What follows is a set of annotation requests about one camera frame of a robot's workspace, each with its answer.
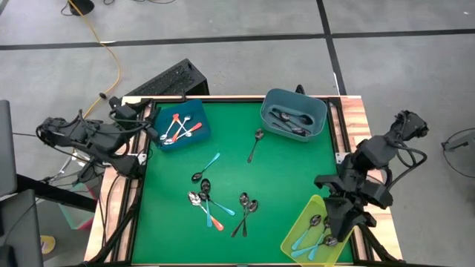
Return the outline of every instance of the yellow object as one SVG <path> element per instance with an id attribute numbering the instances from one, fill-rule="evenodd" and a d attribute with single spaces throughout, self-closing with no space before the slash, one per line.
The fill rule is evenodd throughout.
<path id="1" fill-rule="evenodd" d="M 320 214 L 321 215 L 321 222 L 314 227 L 311 227 L 310 230 L 307 232 L 307 235 L 303 239 L 302 243 L 299 245 L 297 250 L 303 248 L 309 248 L 315 245 L 316 241 L 320 237 L 322 231 L 324 230 L 324 219 L 327 217 L 327 210 L 325 208 L 325 203 L 322 198 L 318 195 L 314 195 L 310 198 L 310 201 L 305 206 L 304 210 L 298 217 L 297 221 L 295 222 L 294 226 L 290 229 L 290 232 L 285 237 L 284 241 L 281 244 L 281 250 L 285 253 L 288 257 L 294 260 L 296 263 L 311 266 L 321 266 L 321 267 L 330 267 L 334 266 L 336 260 L 340 256 L 341 251 L 343 250 L 344 245 L 347 243 L 348 239 L 350 238 L 351 233 L 348 234 L 347 238 L 344 242 L 338 243 L 338 245 L 334 247 L 329 247 L 327 245 L 320 245 L 317 250 L 317 254 L 315 255 L 315 259 L 310 261 L 308 259 L 308 255 L 310 251 L 307 253 L 302 254 L 296 258 L 291 256 L 292 245 L 293 243 L 298 240 L 299 237 L 309 228 L 310 218 L 314 215 Z M 325 231 L 324 237 L 328 234 L 331 234 L 331 230 L 327 229 Z"/>
<path id="2" fill-rule="evenodd" d="M 56 240 L 52 236 L 40 236 L 42 243 L 42 253 L 46 255 L 54 250 Z"/>
<path id="3" fill-rule="evenodd" d="M 89 26 L 89 28 L 91 29 L 91 32 L 92 34 L 94 34 L 94 37 L 96 38 L 97 42 L 99 43 L 99 45 L 102 45 L 105 49 L 107 49 L 107 51 L 111 54 L 111 56 L 114 58 L 116 64 L 117 64 L 117 79 L 116 81 L 112 84 L 112 86 L 109 87 L 109 89 L 107 89 L 104 94 L 107 94 L 109 93 L 109 91 L 111 91 L 112 89 L 114 89 L 117 84 L 119 83 L 120 81 L 120 75 L 121 75 L 121 70 L 120 70 L 120 63 L 119 63 L 119 59 L 117 59 L 116 55 L 112 52 L 112 50 L 107 47 L 105 44 L 103 44 L 96 31 L 94 30 L 94 28 L 92 27 L 91 23 L 89 23 L 88 19 L 82 14 L 82 12 L 79 10 L 79 8 L 77 8 L 77 6 L 71 1 L 71 0 L 68 0 L 69 4 L 76 10 L 77 13 L 79 13 L 81 15 L 81 18 L 84 19 L 84 22 Z M 89 109 L 84 113 L 84 117 L 86 118 L 89 113 L 94 109 L 94 106 L 97 105 L 97 103 L 101 100 L 101 98 L 99 97 L 90 107 Z"/>

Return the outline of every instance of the spoon with orange handle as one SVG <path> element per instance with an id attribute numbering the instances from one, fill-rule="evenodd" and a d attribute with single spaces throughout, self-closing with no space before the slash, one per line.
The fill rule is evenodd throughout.
<path id="1" fill-rule="evenodd" d="M 173 114 L 173 119 L 171 121 L 170 127 L 168 127 L 168 130 L 166 131 L 166 133 L 162 134 L 162 136 L 160 137 L 160 140 L 165 140 L 166 139 L 166 137 L 168 136 L 168 132 L 171 129 L 171 126 L 173 126 L 173 124 L 175 122 L 178 122 L 179 119 L 180 119 L 180 115 L 178 113 Z"/>
<path id="2" fill-rule="evenodd" d="M 203 124 L 201 124 L 201 122 L 198 122 L 195 126 L 193 126 L 193 128 L 187 130 L 185 133 L 182 133 L 181 135 L 177 136 L 175 134 L 175 136 L 173 136 L 173 138 L 171 139 L 171 142 L 175 142 L 177 141 L 179 138 L 181 138 L 182 136 L 185 136 L 186 134 L 189 134 L 191 133 L 192 131 L 195 131 L 199 128 L 201 128 L 201 126 L 203 126 Z"/>
<path id="3" fill-rule="evenodd" d="M 199 206 L 206 214 L 206 209 L 201 205 L 201 198 L 195 192 L 188 192 L 188 200 L 192 203 L 192 205 Z M 213 216 L 211 216 L 211 220 L 218 231 L 222 231 L 224 226 L 221 222 L 218 222 Z"/>

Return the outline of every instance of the spoon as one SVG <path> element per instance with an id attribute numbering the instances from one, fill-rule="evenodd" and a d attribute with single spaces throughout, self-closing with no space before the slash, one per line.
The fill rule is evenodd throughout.
<path id="1" fill-rule="evenodd" d="M 243 224 L 244 220 L 246 220 L 246 218 L 249 216 L 249 214 L 251 214 L 252 212 L 257 211 L 258 206 L 259 206 L 259 202 L 257 200 L 253 200 L 247 205 L 246 216 L 244 216 L 244 218 L 239 222 L 239 225 L 236 227 L 236 229 L 231 233 L 231 237 L 234 237 L 236 235 L 236 233 L 238 232 L 238 230 L 240 228 L 240 225 Z"/>
<path id="2" fill-rule="evenodd" d="M 201 199 L 198 194 L 196 194 L 195 192 L 188 192 L 188 200 L 191 202 L 192 205 L 199 206 L 207 214 L 206 209 L 203 208 L 203 206 L 201 205 Z M 213 216 L 211 216 L 211 220 L 213 220 L 214 226 L 218 231 L 222 231 L 224 229 L 224 226 L 220 222 L 218 222 Z"/>
<path id="3" fill-rule="evenodd" d="M 309 251 L 310 249 L 314 249 L 314 248 L 317 248 L 319 245 L 327 245 L 329 247 L 334 247 L 338 244 L 338 241 L 335 237 L 332 237 L 331 234 L 328 234 L 325 238 L 324 238 L 324 241 L 320 244 L 317 244 L 317 245 L 312 245 L 311 247 L 309 248 L 304 248 L 304 249 L 301 249 L 301 250 L 298 250 L 298 251 L 294 251 L 290 254 L 290 256 L 292 257 L 298 257 L 300 255 L 302 255 L 303 253 Z"/>
<path id="4" fill-rule="evenodd" d="M 295 241 L 295 243 L 292 245 L 292 250 L 296 250 L 298 248 L 298 245 L 302 243 L 302 240 L 304 240 L 305 236 L 307 235 L 308 231 L 312 226 L 317 226 L 321 222 L 321 215 L 317 214 L 314 215 L 312 218 L 310 218 L 310 225 L 309 228 L 306 229 L 306 231 L 300 236 L 300 238 Z"/>
<path id="5" fill-rule="evenodd" d="M 160 140 L 165 140 L 165 139 L 166 139 L 166 137 L 168 136 L 168 132 L 169 132 L 170 129 L 171 129 L 171 126 L 173 126 L 173 124 L 174 124 L 175 122 L 177 122 L 177 121 L 180 120 L 179 117 L 180 117 L 180 115 L 179 115 L 178 113 L 173 114 L 173 119 L 172 119 L 172 121 L 171 121 L 170 127 L 168 127 L 168 130 L 166 131 L 166 133 L 164 133 L 164 134 L 162 134 L 162 135 L 160 136 Z"/>
<path id="6" fill-rule="evenodd" d="M 279 114 L 279 117 L 278 119 L 281 121 L 281 122 L 288 122 L 288 123 L 291 123 L 293 125 L 295 125 L 296 128 L 300 128 L 302 129 L 305 133 L 310 133 L 310 131 L 308 131 L 307 129 L 305 128 L 302 128 L 300 125 L 296 124 L 295 122 L 291 121 L 290 120 L 290 115 L 288 113 L 285 113 L 285 112 L 280 112 L 278 113 Z"/>
<path id="7" fill-rule="evenodd" d="M 318 238 L 317 244 L 320 243 L 321 238 L 324 236 L 325 231 L 330 227 L 330 218 L 327 216 L 324 220 L 324 231 L 321 232 L 320 237 Z M 315 258 L 315 255 L 317 254 L 317 247 L 312 249 L 312 251 L 309 253 L 309 260 L 313 260 Z"/>
<path id="8" fill-rule="evenodd" d="M 255 149 L 255 146 L 258 144 L 258 141 L 262 139 L 262 137 L 264 136 L 264 131 L 262 131 L 261 128 L 259 128 L 256 132 L 255 132 L 255 143 L 254 143 L 254 146 L 252 147 L 252 151 L 251 151 L 251 154 L 249 155 L 249 158 L 247 159 L 247 163 L 251 163 L 252 161 L 252 155 L 254 155 L 254 149 Z"/>
<path id="9" fill-rule="evenodd" d="M 277 127 L 277 128 L 280 128 L 281 130 L 288 131 L 286 128 L 280 126 L 279 124 L 277 124 L 277 123 L 275 123 L 275 122 L 273 122 L 272 125 L 274 125 L 274 126 Z"/>
<path id="10" fill-rule="evenodd" d="M 271 117 L 273 117 L 274 119 L 278 119 L 281 121 L 281 119 L 279 117 L 277 117 L 274 113 L 272 112 L 269 112 L 269 115 Z M 292 127 L 290 126 L 288 123 L 286 122 L 282 122 L 285 126 L 288 127 L 288 129 L 290 129 L 290 131 L 293 133 L 293 134 L 297 134 L 299 136 L 306 136 L 307 135 L 307 132 L 302 128 L 302 127 Z"/>
<path id="11" fill-rule="evenodd" d="M 312 118 L 310 118 L 308 115 L 290 114 L 287 112 L 283 112 L 278 108 L 273 108 L 272 111 L 278 113 L 279 117 L 286 118 L 287 120 L 290 120 L 290 116 L 294 116 L 295 118 L 298 118 L 298 120 L 300 120 L 300 122 L 302 122 L 305 125 L 311 125 L 313 123 Z"/>
<path id="12" fill-rule="evenodd" d="M 223 205 L 221 205 L 221 204 L 219 204 L 219 203 L 216 203 L 216 202 L 213 201 L 213 200 L 211 199 L 211 197 L 210 197 L 208 194 L 206 194 L 205 192 L 201 191 L 200 193 L 198 193 L 198 195 L 200 196 L 201 200 L 206 200 L 206 199 L 207 199 L 207 200 L 209 200 L 211 203 L 213 203 L 213 204 L 215 204 L 216 206 L 218 206 L 218 207 L 220 207 L 221 209 L 223 209 L 223 210 L 224 210 L 225 212 L 227 212 L 229 215 L 231 215 L 231 216 L 234 216 L 234 215 L 235 215 L 235 212 L 234 212 L 234 211 L 232 211 L 232 210 L 226 208 L 225 206 L 223 206 Z"/>
<path id="13" fill-rule="evenodd" d="M 216 153 L 216 155 L 214 155 L 214 158 L 208 163 L 208 165 L 201 171 L 201 172 L 197 172 L 196 174 L 193 174 L 193 176 L 191 177 L 191 181 L 192 182 L 198 182 L 202 177 L 203 177 L 203 172 L 206 171 L 206 169 L 211 166 L 211 164 L 213 164 L 213 162 L 216 161 L 216 159 L 218 159 L 220 157 L 220 153 Z"/>
<path id="14" fill-rule="evenodd" d="M 185 133 L 182 133 L 181 135 L 179 135 L 175 140 L 173 140 L 172 138 L 170 139 L 167 139 L 165 140 L 165 142 L 163 143 L 164 145 L 171 145 L 173 143 L 175 143 L 175 141 L 177 141 L 178 139 L 180 139 L 181 137 L 185 136 L 186 134 L 190 134 L 192 131 L 195 131 L 199 128 L 201 128 L 201 126 L 203 126 L 201 124 L 201 122 L 198 122 L 195 126 L 193 126 L 193 128 L 187 130 Z"/>
<path id="15" fill-rule="evenodd" d="M 206 195 L 209 194 L 211 190 L 211 183 L 208 179 L 203 179 L 201 181 L 201 191 L 204 192 Z M 211 213 L 209 212 L 209 204 L 208 204 L 208 197 L 206 198 L 206 226 L 211 227 Z"/>
<path id="16" fill-rule="evenodd" d="M 247 195 L 246 192 L 243 192 L 243 193 L 239 196 L 239 203 L 243 206 L 243 210 L 244 210 L 243 217 L 245 217 L 245 216 L 246 216 L 247 205 L 249 204 L 249 196 Z M 244 236 L 244 237 L 247 236 L 246 220 L 244 220 L 244 223 L 243 223 L 243 236 Z"/>
<path id="17" fill-rule="evenodd" d="M 178 131 L 173 135 L 173 137 L 171 138 L 171 140 L 174 142 L 177 137 L 178 137 L 178 134 L 180 134 L 181 132 L 181 129 L 185 130 L 185 136 L 186 137 L 190 137 L 191 136 L 191 133 L 188 132 L 188 130 L 185 129 L 185 123 L 186 121 L 189 121 L 191 119 L 191 116 L 185 116 L 185 119 L 183 119 L 183 123 L 181 123 L 181 121 L 178 119 L 178 124 L 180 124 L 180 128 L 178 128 Z"/>

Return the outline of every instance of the yellow plastic bin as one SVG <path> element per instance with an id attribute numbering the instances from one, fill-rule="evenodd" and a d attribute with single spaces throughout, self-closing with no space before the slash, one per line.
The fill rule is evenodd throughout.
<path id="1" fill-rule="evenodd" d="M 310 201 L 305 206 L 304 210 L 298 217 L 294 226 L 290 229 L 290 232 L 287 234 L 286 238 L 281 244 L 281 250 L 285 255 L 290 257 L 296 263 L 301 265 L 312 265 L 312 266 L 324 266 L 330 267 L 334 266 L 336 260 L 340 256 L 341 251 L 343 250 L 344 245 L 347 243 L 350 238 L 351 233 L 348 234 L 344 242 L 338 243 L 334 247 L 329 247 L 326 245 L 320 245 L 318 247 L 317 253 L 313 261 L 308 259 L 310 251 L 303 253 L 298 257 L 292 257 L 291 253 L 295 250 L 292 249 L 292 245 L 298 240 L 302 234 L 309 228 L 310 219 L 316 215 L 321 215 L 321 222 L 317 226 L 313 226 L 307 232 L 307 235 L 300 243 L 298 249 L 309 248 L 316 244 L 318 238 L 320 237 L 322 231 L 324 230 L 324 219 L 327 217 L 327 210 L 325 208 L 324 201 L 318 195 L 314 195 L 310 198 Z M 331 230 L 328 228 L 324 236 L 331 234 Z"/>

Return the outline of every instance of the green table surface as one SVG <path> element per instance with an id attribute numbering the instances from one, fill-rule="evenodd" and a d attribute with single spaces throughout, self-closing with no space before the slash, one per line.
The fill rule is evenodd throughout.
<path id="1" fill-rule="evenodd" d="M 210 139 L 168 152 L 151 144 L 132 263 L 293 263 L 280 245 L 310 197 L 328 195 L 328 190 L 313 184 L 315 176 L 336 173 L 328 122 L 307 143 L 265 131 L 249 164 L 254 133 L 262 127 L 261 104 L 203 103 L 203 107 Z M 204 177 L 212 184 L 211 198 L 236 212 L 232 217 L 210 203 L 223 231 L 206 227 L 205 213 L 187 198 L 188 191 L 200 191 L 200 184 L 191 182 L 192 174 L 217 152 L 220 158 Z M 257 199 L 259 208 L 247 218 L 248 237 L 242 236 L 241 228 L 231 238 L 243 218 L 242 192 Z M 349 244 L 338 261 L 353 262 Z"/>

